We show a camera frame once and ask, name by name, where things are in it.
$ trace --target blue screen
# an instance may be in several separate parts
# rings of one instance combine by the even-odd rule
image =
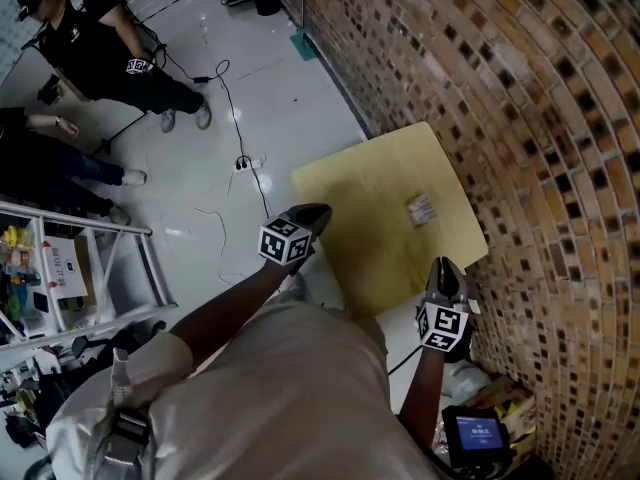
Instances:
[[[502,437],[496,420],[456,416],[456,421],[463,449],[492,450],[502,448]]]

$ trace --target person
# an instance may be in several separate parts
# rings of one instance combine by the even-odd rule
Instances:
[[[267,260],[131,355],[128,401],[148,407],[154,450],[153,474],[140,478],[438,478],[421,449],[436,427],[444,353],[423,349],[396,417],[374,333],[310,303],[299,275],[267,302],[290,272]],[[91,471],[111,380],[109,370],[89,379],[47,428],[57,478],[130,478]]]
[[[110,99],[162,114],[161,129],[175,126],[176,110],[195,114],[201,130],[211,123],[202,94],[155,66],[129,74],[131,59],[151,61],[120,0],[28,0],[31,17],[46,24],[38,49],[87,98]]]
[[[81,178],[107,185],[143,185],[147,175],[88,157],[61,140],[35,130],[60,128],[76,139],[78,126],[60,116],[25,114],[24,108],[0,109],[0,191],[39,204],[79,208],[129,224],[127,212],[71,181]]]

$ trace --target brick wall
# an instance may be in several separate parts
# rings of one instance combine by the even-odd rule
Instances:
[[[538,453],[637,474],[640,0],[307,2],[372,130],[426,120],[456,169],[490,247],[477,353],[535,391]]]

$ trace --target power strip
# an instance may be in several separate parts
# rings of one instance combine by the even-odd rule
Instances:
[[[259,158],[257,160],[252,160],[251,161],[251,166],[249,166],[249,164],[247,163],[246,167],[242,167],[242,161],[240,161],[240,169],[238,169],[238,166],[236,165],[236,163],[233,163],[233,174],[238,174],[240,172],[245,172],[245,171],[250,171],[251,167],[253,167],[254,169],[260,169],[260,167],[262,167],[262,160],[260,160]]]

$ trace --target forearm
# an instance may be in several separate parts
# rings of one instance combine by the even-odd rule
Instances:
[[[31,114],[27,116],[27,128],[47,128],[56,126],[57,116],[45,116],[42,114]]]
[[[142,46],[140,37],[138,37],[138,31],[131,20],[123,18],[118,21],[115,28],[118,36],[120,36],[120,39],[122,39],[122,42],[127,46],[133,57],[136,59],[151,60],[151,56]]]
[[[194,367],[225,345],[275,292],[288,270],[267,261],[258,272],[180,320],[172,329],[191,349]]]
[[[415,438],[422,441],[418,444],[426,448],[431,448],[438,421],[443,369],[444,353],[423,348],[418,368],[400,410],[400,419],[404,425],[411,429]]]

